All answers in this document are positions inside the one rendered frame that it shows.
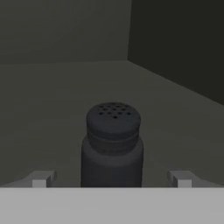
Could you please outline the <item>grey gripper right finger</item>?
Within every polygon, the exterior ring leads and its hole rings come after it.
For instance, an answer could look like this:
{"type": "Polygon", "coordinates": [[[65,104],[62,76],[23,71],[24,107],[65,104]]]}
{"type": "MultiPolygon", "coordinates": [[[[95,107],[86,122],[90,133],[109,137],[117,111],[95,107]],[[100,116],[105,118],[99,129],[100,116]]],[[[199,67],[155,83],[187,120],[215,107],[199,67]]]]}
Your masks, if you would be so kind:
{"type": "Polygon", "coordinates": [[[178,188],[203,188],[221,187],[219,184],[204,180],[196,176],[191,171],[168,171],[167,179],[170,187],[178,188]]]}

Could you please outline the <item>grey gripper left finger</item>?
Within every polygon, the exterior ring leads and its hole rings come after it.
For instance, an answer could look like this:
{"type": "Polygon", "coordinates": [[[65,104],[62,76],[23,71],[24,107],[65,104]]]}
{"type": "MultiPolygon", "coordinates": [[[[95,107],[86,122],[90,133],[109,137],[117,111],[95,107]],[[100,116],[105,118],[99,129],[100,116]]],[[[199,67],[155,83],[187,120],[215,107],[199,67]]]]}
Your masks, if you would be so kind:
{"type": "Polygon", "coordinates": [[[12,188],[47,188],[52,187],[57,178],[56,171],[33,171],[27,177],[10,182],[3,187],[12,188]]]}

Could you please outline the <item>dark grey shaker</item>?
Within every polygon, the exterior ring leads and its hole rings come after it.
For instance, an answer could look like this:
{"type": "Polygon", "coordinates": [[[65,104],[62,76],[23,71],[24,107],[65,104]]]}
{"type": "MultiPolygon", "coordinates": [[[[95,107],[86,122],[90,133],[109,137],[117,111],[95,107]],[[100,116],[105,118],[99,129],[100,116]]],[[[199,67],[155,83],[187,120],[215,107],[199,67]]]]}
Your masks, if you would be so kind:
{"type": "Polygon", "coordinates": [[[144,144],[141,116],[122,102],[104,102],[86,115],[87,134],[81,146],[82,187],[140,187],[144,144]]]}

